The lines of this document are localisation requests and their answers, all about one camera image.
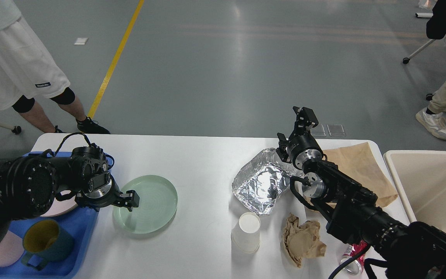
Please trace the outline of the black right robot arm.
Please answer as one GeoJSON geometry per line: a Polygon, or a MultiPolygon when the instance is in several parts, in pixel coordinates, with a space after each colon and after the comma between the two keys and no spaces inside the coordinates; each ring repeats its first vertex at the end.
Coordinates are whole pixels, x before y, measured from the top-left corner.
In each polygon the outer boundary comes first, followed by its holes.
{"type": "Polygon", "coordinates": [[[304,174],[315,174],[317,182],[292,176],[292,194],[327,221],[327,233],[346,244],[366,242],[367,246],[340,264],[334,278],[353,260],[373,248],[382,260],[367,258],[365,272],[375,279],[372,266],[385,268],[388,279],[446,279],[446,233],[421,221],[408,226],[393,219],[376,205],[377,195],[347,176],[328,161],[311,128],[318,125],[312,109],[293,107],[294,129],[289,137],[278,133],[277,154],[304,174]]]}

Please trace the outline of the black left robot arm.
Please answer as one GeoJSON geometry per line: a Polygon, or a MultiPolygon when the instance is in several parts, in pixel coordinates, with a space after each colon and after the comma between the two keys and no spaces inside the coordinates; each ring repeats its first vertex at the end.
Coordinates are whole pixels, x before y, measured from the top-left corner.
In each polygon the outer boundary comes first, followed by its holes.
{"type": "Polygon", "coordinates": [[[132,189],[123,193],[110,173],[113,157],[90,142],[72,150],[69,157],[45,150],[14,160],[0,160],[0,243],[11,221],[45,214],[54,201],[73,199],[80,208],[114,205],[132,211],[140,203],[132,189]]]}

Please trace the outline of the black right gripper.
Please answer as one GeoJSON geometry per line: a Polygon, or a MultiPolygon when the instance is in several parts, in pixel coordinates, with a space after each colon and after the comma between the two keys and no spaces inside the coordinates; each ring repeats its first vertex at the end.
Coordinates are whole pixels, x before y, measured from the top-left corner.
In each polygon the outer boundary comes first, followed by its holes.
{"type": "Polygon", "coordinates": [[[310,108],[293,106],[292,109],[296,114],[294,129],[289,139],[277,133],[276,153],[282,162],[292,163],[295,168],[303,170],[308,163],[320,161],[324,157],[320,145],[311,135],[311,129],[317,127],[319,121],[310,108]]]}

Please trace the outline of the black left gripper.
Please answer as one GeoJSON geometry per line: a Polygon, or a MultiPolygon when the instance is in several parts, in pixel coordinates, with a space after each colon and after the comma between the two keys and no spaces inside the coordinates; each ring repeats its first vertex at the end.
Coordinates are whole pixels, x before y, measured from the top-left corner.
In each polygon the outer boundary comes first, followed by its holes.
{"type": "Polygon", "coordinates": [[[132,189],[120,193],[115,179],[109,172],[94,176],[89,182],[98,188],[93,189],[90,193],[79,192],[76,194],[75,203],[80,208],[99,210],[114,205],[133,212],[135,208],[139,207],[140,196],[138,193],[132,189]]]}

